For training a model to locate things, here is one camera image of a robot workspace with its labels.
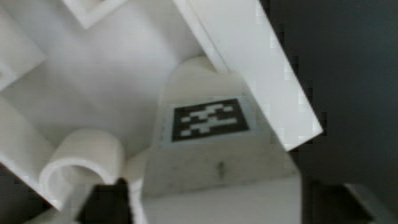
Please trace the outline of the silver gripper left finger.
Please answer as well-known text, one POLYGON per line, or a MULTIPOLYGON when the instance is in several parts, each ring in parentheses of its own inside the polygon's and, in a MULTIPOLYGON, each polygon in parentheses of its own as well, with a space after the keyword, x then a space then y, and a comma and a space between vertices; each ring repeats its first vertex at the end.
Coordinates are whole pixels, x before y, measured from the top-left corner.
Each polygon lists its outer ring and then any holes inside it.
POLYGON ((77 224, 132 224, 127 182, 95 185, 74 218, 77 224))

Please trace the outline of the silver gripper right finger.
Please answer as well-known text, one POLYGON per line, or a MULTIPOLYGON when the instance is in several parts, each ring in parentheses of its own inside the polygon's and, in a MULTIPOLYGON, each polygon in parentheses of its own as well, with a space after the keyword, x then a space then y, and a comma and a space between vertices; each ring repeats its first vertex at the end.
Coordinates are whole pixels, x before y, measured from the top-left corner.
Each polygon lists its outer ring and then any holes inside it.
POLYGON ((390 212, 360 185, 305 181, 301 224, 390 224, 390 212))

